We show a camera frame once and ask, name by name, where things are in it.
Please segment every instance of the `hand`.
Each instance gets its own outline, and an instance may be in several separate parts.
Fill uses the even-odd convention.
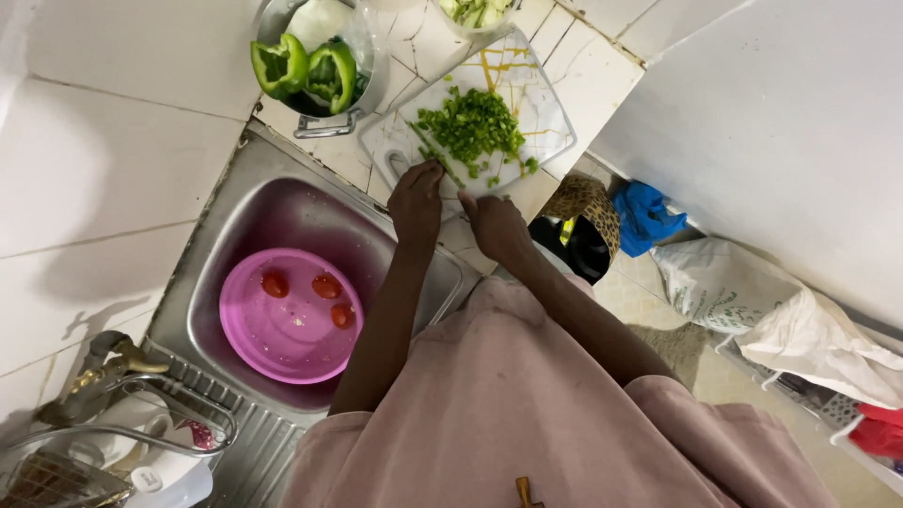
[[[445,168],[433,159],[412,166],[398,180],[388,207],[399,247],[435,249],[442,216],[439,181],[443,174]]]
[[[529,264],[536,248],[520,210],[511,201],[496,196],[475,200],[464,191],[458,191],[458,199],[470,219],[477,246],[487,258],[498,261],[513,275]]]

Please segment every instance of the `cherry tomato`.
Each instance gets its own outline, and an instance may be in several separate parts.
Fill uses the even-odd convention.
[[[320,298],[332,300],[341,295],[341,283],[330,274],[318,275],[311,283],[313,292]]]
[[[348,330],[354,324],[354,311],[348,304],[336,304],[330,309],[332,323],[340,330]]]
[[[285,275],[276,269],[267,270],[260,280],[260,287],[273,298],[285,298],[288,296],[288,281]]]

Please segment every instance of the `white marble cutting board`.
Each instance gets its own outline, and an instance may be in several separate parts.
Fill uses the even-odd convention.
[[[545,164],[576,142],[571,123],[555,96],[552,84],[520,30],[513,29],[506,33],[485,49],[472,54],[445,76],[451,77],[438,79],[395,111],[387,112],[379,122],[359,135],[374,167],[390,189],[395,188],[400,175],[393,166],[403,173],[411,165],[424,160],[418,150],[424,143],[406,121],[416,123],[419,108],[440,109],[442,101],[451,96],[448,90],[452,86],[457,86],[461,95],[472,88],[495,90],[514,113],[519,122],[518,128],[526,138],[520,147],[520,160],[504,164],[500,151],[492,156],[482,155],[477,164],[489,161],[489,169],[481,172],[476,179],[468,176],[463,163],[445,153],[452,166],[449,169],[466,184],[466,190],[471,195],[504,194],[508,183],[530,177],[522,161],[535,157],[540,165]],[[432,138],[430,142],[439,147]],[[390,157],[395,159],[393,163],[390,163]],[[489,178],[493,176],[498,176],[499,182],[489,188]],[[441,195],[447,211],[461,210],[457,199],[454,199],[457,190],[451,178],[446,176],[442,179]]]

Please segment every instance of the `stainless steel sink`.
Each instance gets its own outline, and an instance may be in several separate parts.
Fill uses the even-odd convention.
[[[292,385],[246,365],[219,323],[229,271],[259,250],[309,250],[349,279],[366,315],[395,246],[381,206],[262,124],[248,124],[145,341],[158,360],[172,363],[171,375],[232,408],[243,425],[216,464],[214,495],[202,505],[275,505],[293,443],[325,417],[339,380]],[[437,248],[414,333],[457,309],[478,281],[476,270]]]

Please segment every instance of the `bell pepper half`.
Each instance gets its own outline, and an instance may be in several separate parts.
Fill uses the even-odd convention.
[[[338,115],[351,106],[358,65],[344,42],[326,42],[311,53],[304,88],[330,103],[330,113]]]
[[[251,66],[260,88],[276,100],[288,99],[307,82],[307,52],[290,33],[283,33],[275,46],[251,42]]]

